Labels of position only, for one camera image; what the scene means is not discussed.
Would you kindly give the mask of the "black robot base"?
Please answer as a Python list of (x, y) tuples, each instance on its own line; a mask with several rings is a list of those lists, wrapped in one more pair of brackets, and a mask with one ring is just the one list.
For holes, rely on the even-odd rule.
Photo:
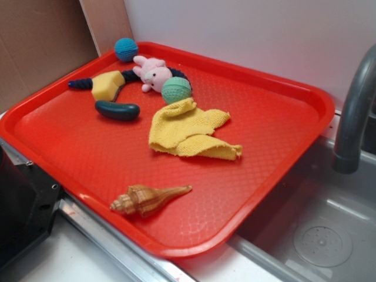
[(61, 194), (38, 165), (15, 165), (1, 149), (2, 270), (50, 236)]

